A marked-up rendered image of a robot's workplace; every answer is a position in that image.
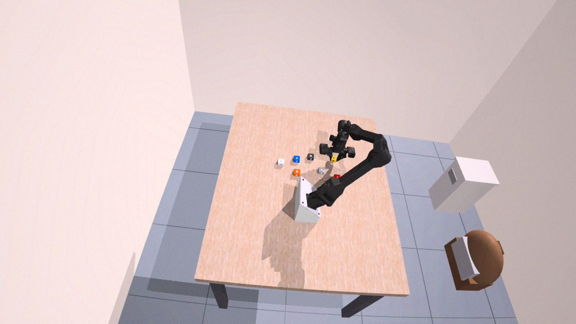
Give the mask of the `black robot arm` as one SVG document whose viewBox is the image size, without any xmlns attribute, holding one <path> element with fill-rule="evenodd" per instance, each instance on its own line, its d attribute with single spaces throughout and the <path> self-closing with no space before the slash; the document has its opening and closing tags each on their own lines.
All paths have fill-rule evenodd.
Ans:
<svg viewBox="0 0 576 324">
<path fill-rule="evenodd" d="M 373 144 L 373 149 L 369 152 L 367 158 L 357 166 L 349 170 L 340 178 L 330 178 L 325 181 L 316 191 L 306 193 L 308 207 L 317 210 L 317 208 L 327 205 L 330 207 L 334 201 L 342 195 L 345 187 L 351 185 L 354 181 L 361 178 L 373 168 L 383 167 L 388 164 L 392 156 L 387 148 L 387 141 L 383 135 L 363 130 L 357 124 L 351 124 L 351 121 L 340 120 L 337 126 L 337 136 L 330 135 L 329 141 L 337 141 L 339 145 L 345 145 L 348 136 L 355 141 L 368 141 Z M 335 139 L 337 138 L 337 139 Z"/>
</svg>

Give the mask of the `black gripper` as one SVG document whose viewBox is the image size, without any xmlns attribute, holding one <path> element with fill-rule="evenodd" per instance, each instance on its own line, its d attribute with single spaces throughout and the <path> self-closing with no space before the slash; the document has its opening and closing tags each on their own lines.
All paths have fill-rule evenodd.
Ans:
<svg viewBox="0 0 576 324">
<path fill-rule="evenodd" d="M 337 157 L 337 162 L 340 159 L 346 158 L 347 157 L 347 153 L 348 153 L 348 157 L 349 158 L 354 158 L 355 157 L 355 148 L 352 146 L 347 146 L 347 148 L 345 147 L 345 145 L 339 145 L 337 143 L 337 141 L 334 142 L 333 147 L 332 146 L 328 146 L 328 144 L 319 144 L 319 153 L 326 155 L 330 157 L 330 161 L 333 159 L 333 153 L 339 153 L 339 156 Z"/>
</svg>

